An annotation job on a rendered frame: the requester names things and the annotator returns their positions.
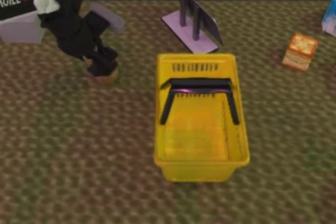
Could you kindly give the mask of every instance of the purple platform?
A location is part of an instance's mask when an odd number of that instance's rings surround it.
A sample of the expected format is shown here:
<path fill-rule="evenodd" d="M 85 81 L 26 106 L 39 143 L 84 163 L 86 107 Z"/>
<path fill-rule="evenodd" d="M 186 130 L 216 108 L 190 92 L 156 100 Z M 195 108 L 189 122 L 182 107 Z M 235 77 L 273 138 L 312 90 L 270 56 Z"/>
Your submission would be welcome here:
<path fill-rule="evenodd" d="M 117 35 L 121 34 L 125 27 L 125 21 L 118 14 L 98 3 L 92 3 L 89 7 L 90 11 L 98 14 L 110 23 L 111 30 Z"/>
<path fill-rule="evenodd" d="M 179 10 L 162 17 L 162 20 L 194 54 L 206 54 L 218 49 L 218 46 L 202 31 L 199 32 L 199 40 L 194 40 L 193 21 L 187 17 L 186 26 L 180 26 Z"/>
<path fill-rule="evenodd" d="M 35 12 L 0 23 L 0 38 L 3 42 L 39 44 L 44 33 L 45 29 L 41 28 Z"/>

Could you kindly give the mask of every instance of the dark pants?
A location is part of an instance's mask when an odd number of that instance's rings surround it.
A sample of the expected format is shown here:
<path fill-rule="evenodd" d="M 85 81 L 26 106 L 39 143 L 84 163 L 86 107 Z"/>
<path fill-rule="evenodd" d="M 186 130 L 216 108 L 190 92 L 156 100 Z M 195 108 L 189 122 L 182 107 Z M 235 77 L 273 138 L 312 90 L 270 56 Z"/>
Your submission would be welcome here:
<path fill-rule="evenodd" d="M 94 76 L 109 75 L 117 67 L 117 53 L 102 45 L 100 39 L 109 23 L 99 15 L 89 12 L 79 16 L 83 0 L 56 0 L 60 10 L 39 15 L 41 26 L 49 29 L 56 37 L 58 47 L 77 59 L 91 59 L 88 68 Z"/>

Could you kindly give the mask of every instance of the cardboard box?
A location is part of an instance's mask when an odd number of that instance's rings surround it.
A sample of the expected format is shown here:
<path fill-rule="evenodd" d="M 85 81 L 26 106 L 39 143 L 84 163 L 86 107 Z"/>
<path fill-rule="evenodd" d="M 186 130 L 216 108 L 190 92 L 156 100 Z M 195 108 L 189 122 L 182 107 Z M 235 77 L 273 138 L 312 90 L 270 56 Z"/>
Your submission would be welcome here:
<path fill-rule="evenodd" d="M 313 38 L 295 33 L 286 50 L 282 64 L 301 71 L 307 71 L 318 43 Z"/>

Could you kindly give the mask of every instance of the person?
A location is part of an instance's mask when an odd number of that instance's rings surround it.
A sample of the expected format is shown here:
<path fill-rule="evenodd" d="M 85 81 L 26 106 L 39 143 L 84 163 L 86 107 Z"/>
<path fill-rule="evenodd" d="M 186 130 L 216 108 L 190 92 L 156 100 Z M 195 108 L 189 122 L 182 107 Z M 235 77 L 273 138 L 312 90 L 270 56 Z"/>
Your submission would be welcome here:
<path fill-rule="evenodd" d="M 56 37 L 67 55 L 82 60 L 89 74 L 102 84 L 118 78 L 118 53 L 103 44 L 101 34 L 109 22 L 95 12 L 79 15 L 83 0 L 34 0 L 41 26 Z"/>

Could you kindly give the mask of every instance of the yellow plastic bin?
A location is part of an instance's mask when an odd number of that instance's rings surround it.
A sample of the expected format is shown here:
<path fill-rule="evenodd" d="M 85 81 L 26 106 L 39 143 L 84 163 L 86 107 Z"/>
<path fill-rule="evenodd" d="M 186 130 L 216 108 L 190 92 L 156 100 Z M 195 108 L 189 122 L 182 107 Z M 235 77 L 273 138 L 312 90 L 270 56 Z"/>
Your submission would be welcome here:
<path fill-rule="evenodd" d="M 249 163 L 235 57 L 157 59 L 155 154 L 172 182 L 222 182 Z"/>

